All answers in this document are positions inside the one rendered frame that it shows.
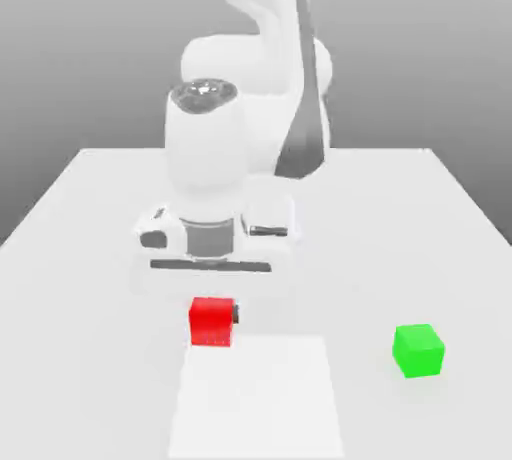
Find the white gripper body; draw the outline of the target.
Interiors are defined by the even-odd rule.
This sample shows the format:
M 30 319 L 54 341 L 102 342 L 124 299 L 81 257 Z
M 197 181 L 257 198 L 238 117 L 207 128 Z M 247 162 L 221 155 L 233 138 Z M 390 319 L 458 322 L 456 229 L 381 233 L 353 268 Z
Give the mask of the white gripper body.
M 174 262 L 139 252 L 131 255 L 129 268 L 133 293 L 170 299 L 280 298 L 291 291 L 296 275 L 290 252 L 272 252 L 258 260 L 234 260 L 219 266 Z

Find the small red cube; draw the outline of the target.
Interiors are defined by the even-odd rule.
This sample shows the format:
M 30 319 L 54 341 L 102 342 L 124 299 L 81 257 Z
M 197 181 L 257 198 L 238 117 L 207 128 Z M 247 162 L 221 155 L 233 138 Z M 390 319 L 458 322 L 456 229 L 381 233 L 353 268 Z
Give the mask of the small red cube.
M 194 297 L 188 312 L 191 344 L 230 347 L 234 308 L 231 298 Z

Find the small green cube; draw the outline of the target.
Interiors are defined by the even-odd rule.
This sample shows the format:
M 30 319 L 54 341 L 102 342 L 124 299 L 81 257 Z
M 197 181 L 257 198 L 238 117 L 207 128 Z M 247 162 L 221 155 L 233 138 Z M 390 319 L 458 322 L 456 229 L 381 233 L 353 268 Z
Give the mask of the small green cube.
M 439 375 L 444 355 L 445 344 L 430 324 L 395 328 L 392 356 L 405 378 Z

